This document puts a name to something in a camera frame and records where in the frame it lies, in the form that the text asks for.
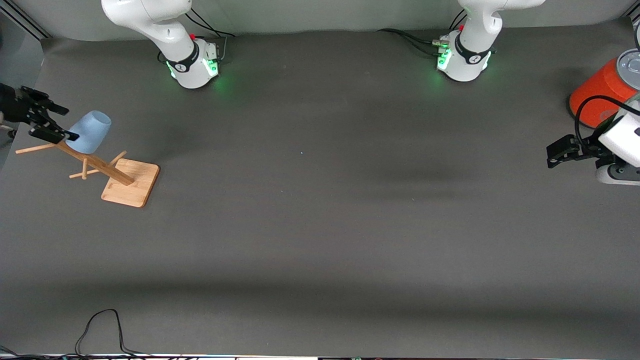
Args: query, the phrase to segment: blue cup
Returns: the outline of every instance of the blue cup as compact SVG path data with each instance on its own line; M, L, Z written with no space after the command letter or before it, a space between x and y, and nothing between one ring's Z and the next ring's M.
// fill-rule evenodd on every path
M79 138L75 141L66 140L67 145L77 152L93 154L107 136L110 127L111 119L107 115L97 110L89 111L69 129L78 134Z

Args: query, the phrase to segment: gray table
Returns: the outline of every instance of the gray table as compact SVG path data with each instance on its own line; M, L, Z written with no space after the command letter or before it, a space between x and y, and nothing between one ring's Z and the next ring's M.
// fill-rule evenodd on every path
M507 29L455 83L393 34L245 36L194 91L148 41L47 44L61 124L105 111L98 154L162 171L135 209L61 152L8 158L0 343L68 352L115 307L146 352L637 359L640 189L545 163L566 96L633 43ZM84 350L117 350L112 318Z

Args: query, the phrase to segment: orange container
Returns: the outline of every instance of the orange container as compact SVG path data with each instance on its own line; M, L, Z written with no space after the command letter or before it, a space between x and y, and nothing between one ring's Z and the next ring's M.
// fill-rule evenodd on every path
M624 52L619 58L612 59L598 72L591 76L569 97L569 107L573 116L578 107L588 97L606 95L625 102L638 92L629 82L640 79L640 53L638 50ZM597 127L611 115L618 112L618 107L606 100L589 101L580 114L580 122L589 127Z

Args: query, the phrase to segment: metal lid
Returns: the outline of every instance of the metal lid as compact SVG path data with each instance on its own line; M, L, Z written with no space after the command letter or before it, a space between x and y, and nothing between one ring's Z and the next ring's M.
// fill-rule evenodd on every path
M618 57L618 75L636 90L640 90L640 51L627 50Z

